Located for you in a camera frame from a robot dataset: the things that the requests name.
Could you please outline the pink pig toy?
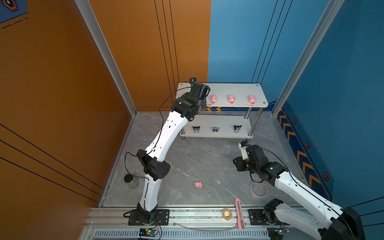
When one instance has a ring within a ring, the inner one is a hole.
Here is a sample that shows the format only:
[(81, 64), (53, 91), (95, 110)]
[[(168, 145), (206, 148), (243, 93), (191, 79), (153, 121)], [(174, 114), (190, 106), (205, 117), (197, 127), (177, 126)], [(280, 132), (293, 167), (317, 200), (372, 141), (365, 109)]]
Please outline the pink pig toy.
[(210, 102), (211, 102), (211, 104), (216, 104), (216, 103), (217, 103), (217, 100), (218, 100), (218, 98), (217, 98), (217, 96), (215, 96), (215, 95), (211, 96), (211, 98), (210, 98)]
[(195, 182), (194, 185), (195, 185), (195, 187), (198, 188), (198, 189), (202, 189), (203, 186), (204, 186), (202, 182)]
[(254, 96), (249, 96), (249, 103), (251, 104), (251, 105), (254, 105), (255, 103), (256, 103), (256, 98), (254, 97)]
[(236, 98), (235, 98), (233, 95), (230, 95), (230, 96), (228, 97), (228, 102), (229, 102), (230, 104), (234, 104), (234, 103), (235, 103), (235, 100), (236, 100)]

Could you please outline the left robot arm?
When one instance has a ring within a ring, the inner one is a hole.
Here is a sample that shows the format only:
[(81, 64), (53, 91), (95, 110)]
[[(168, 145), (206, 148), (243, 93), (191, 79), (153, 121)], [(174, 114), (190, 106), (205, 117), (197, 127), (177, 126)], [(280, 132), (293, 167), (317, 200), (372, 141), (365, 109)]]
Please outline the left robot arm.
[(180, 131), (204, 107), (210, 91), (209, 86), (191, 78), (189, 91), (174, 101), (168, 118), (162, 120), (163, 127), (155, 139), (146, 149), (137, 152), (145, 173), (144, 191), (137, 205), (137, 213), (139, 220), (146, 225), (156, 220), (161, 181), (171, 169), (171, 165), (165, 162), (168, 150)]

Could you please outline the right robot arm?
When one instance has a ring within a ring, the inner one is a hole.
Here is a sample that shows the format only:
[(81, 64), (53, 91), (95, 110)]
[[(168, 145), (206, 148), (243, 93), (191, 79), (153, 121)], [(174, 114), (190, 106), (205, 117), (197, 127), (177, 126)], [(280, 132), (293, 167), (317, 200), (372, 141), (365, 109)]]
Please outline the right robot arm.
[(264, 206), (264, 222), (288, 224), (316, 240), (364, 240), (361, 216), (352, 208), (342, 208), (325, 199), (296, 178), (283, 162), (270, 162), (264, 149), (248, 141), (238, 144), (241, 157), (233, 160), (237, 171), (257, 174), (261, 181), (285, 192), (308, 213), (273, 199)]

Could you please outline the black purple figurine toy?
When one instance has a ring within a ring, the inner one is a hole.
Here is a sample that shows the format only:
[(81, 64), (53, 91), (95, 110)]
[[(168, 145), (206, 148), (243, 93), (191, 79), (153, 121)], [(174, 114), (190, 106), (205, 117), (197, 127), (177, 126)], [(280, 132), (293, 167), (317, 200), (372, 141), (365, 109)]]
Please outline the black purple figurine toy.
[(234, 133), (238, 134), (242, 128), (242, 125), (234, 125)]

